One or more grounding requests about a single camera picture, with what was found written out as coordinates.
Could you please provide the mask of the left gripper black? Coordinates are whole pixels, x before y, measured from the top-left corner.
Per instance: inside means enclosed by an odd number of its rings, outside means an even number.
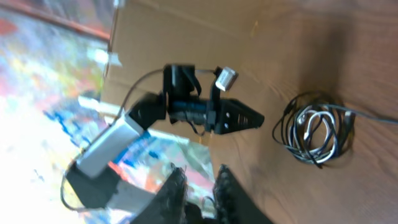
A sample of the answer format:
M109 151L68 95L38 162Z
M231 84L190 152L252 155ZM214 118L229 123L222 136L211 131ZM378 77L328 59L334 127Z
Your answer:
M260 128L264 115L236 99L207 100L205 131L228 134Z

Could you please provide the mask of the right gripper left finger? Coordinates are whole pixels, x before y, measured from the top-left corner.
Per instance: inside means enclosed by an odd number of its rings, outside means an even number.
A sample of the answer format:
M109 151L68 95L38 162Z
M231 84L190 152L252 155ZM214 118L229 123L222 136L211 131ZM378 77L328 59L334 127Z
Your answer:
M130 224L185 223L187 177L182 168L175 168L153 200Z

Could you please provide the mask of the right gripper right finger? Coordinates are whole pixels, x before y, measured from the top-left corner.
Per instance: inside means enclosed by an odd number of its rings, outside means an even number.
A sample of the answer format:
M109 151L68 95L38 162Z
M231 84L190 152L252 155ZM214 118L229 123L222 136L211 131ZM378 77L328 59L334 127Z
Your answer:
M216 219L221 224L273 224L257 207L230 168L222 164L213 187Z

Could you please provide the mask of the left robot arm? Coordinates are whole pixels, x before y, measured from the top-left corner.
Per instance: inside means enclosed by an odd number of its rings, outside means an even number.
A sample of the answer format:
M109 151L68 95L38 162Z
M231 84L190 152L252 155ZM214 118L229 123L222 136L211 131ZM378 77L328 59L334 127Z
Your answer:
M62 195L66 208L75 212L115 208L136 213L153 201L155 194L123 180L109 164L160 120L203 126L206 133L218 135L262 126L264 115L239 100L220 97L238 76L234 70L218 67L212 71L215 79L207 100L200 98L194 65L167 64L160 72L162 91L147 93L127 111L119 110L111 125L68 166L62 181L71 185L82 206L69 205Z

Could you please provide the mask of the brown cardboard panel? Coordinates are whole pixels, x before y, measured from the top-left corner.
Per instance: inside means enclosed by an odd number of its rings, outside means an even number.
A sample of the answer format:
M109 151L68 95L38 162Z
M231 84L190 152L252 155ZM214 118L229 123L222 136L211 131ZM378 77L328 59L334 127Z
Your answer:
M158 122L155 129L209 146L273 144L271 130L285 98L275 83L300 72L302 15L290 1L126 1L116 12L111 51L118 58L105 75L101 100L131 106L162 88L160 69L194 64L202 97L216 67L238 71L229 95L264 114L261 128L225 137L196 137L186 124Z

